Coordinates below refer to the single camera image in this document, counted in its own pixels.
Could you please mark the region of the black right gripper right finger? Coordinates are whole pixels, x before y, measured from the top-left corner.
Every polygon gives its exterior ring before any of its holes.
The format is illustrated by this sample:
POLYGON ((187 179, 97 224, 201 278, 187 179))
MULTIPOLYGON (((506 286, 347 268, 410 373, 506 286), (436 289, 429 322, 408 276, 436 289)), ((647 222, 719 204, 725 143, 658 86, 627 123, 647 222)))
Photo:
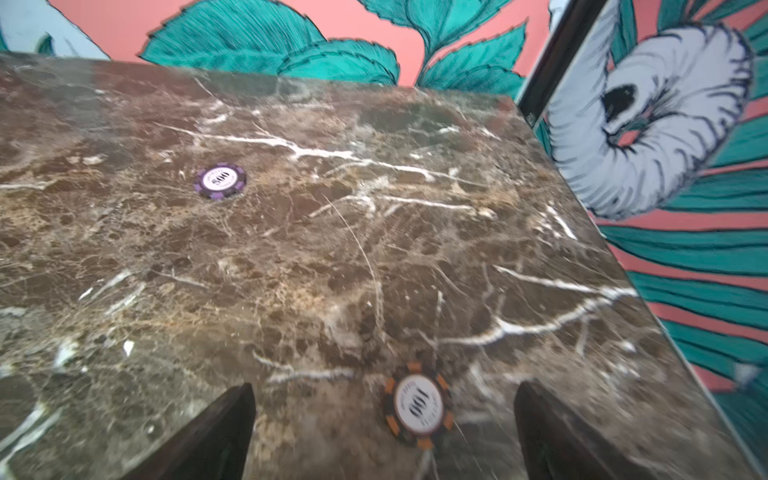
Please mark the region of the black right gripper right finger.
POLYGON ((514 413, 530 479, 630 480, 656 476, 536 381, 517 390, 514 413))

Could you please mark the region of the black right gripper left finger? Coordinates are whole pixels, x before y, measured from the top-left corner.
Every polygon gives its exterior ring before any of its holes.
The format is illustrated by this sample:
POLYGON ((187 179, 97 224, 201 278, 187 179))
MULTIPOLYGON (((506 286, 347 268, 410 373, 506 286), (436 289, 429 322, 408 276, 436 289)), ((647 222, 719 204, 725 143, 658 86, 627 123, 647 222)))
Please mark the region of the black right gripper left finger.
POLYGON ((257 415, 252 385, 220 395, 124 480, 240 480, 257 415))

